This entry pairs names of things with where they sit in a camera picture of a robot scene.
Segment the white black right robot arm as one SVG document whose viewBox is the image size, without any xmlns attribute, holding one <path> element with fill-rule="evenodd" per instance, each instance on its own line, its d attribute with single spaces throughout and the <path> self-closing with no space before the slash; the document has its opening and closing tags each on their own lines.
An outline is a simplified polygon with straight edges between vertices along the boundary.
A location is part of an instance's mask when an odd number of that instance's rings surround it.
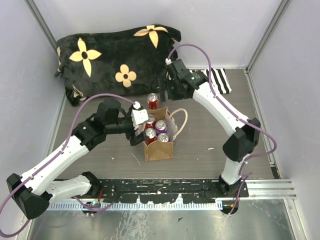
<svg viewBox="0 0 320 240">
<path fill-rule="evenodd" d="M 214 89 L 212 81 L 202 71 L 191 72 L 181 59 L 166 59 L 165 65 L 168 77 L 159 81 L 161 101 L 195 100 L 211 113 L 228 135 L 222 146 L 226 161 L 218 187 L 223 196 L 231 197 L 239 188 L 245 159 L 259 142 L 261 123 L 257 118 L 249 119 L 237 111 Z"/>
</svg>

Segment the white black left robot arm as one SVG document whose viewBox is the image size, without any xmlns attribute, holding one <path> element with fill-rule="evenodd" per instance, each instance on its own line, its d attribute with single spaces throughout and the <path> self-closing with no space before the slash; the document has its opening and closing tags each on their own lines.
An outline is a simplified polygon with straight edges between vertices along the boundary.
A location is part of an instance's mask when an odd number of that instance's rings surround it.
<svg viewBox="0 0 320 240">
<path fill-rule="evenodd" d="M 74 197 L 95 198 L 102 185 L 90 171 L 79 176 L 56 181 L 55 179 L 76 160 L 103 143 L 108 135 L 124 134 L 131 146 L 146 140 L 139 130 L 149 119 L 148 111 L 134 102 L 128 111 L 114 98 L 106 98 L 97 111 L 76 127 L 70 136 L 34 168 L 22 175 L 11 174 L 6 182 L 12 199 L 29 220 L 42 215 L 47 208 L 59 201 Z"/>
</svg>

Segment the burlap watermelon canvas bag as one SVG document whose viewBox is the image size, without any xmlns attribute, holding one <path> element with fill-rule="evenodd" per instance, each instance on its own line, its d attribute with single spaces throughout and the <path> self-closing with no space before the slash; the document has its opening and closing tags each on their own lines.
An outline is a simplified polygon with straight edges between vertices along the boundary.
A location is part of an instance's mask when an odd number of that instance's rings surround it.
<svg viewBox="0 0 320 240">
<path fill-rule="evenodd" d="M 174 115 L 184 113 L 184 122 L 181 126 L 177 126 Z M 168 141 L 159 140 L 158 137 L 149 144 L 143 143 L 144 158 L 146 162 L 160 161 L 172 159 L 174 157 L 174 141 L 182 132 L 188 121 L 188 112 L 184 108 L 178 108 L 169 112 L 167 107 L 148 110 L 148 113 L 153 115 L 157 121 L 163 120 L 167 124 L 166 134 Z"/>
</svg>

